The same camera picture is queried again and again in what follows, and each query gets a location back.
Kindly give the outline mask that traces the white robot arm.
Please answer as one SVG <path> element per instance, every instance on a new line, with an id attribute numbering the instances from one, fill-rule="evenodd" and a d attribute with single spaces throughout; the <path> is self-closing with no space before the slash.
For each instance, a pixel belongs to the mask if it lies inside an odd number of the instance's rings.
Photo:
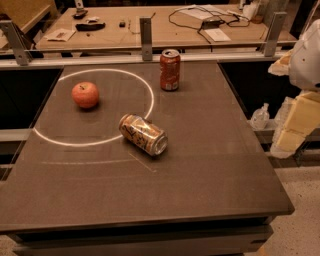
<path id="1" fill-rule="evenodd" d="M 290 83 L 301 90 L 294 99 L 283 102 L 272 139 L 271 154 L 287 158 L 320 125 L 320 20 L 315 20 L 268 72 L 288 75 Z"/>

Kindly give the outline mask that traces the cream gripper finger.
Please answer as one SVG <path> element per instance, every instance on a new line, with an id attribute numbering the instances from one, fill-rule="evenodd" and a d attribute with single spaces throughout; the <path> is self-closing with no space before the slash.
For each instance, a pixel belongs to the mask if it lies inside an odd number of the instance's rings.
<path id="1" fill-rule="evenodd" d="M 294 153 L 320 125 L 320 93 L 305 91 L 296 96 L 280 125 L 275 141 L 277 149 Z"/>
<path id="2" fill-rule="evenodd" d="M 289 63 L 291 59 L 292 51 L 289 50 L 280 59 L 275 61 L 268 68 L 268 72 L 276 76 L 287 76 L 289 74 Z"/>

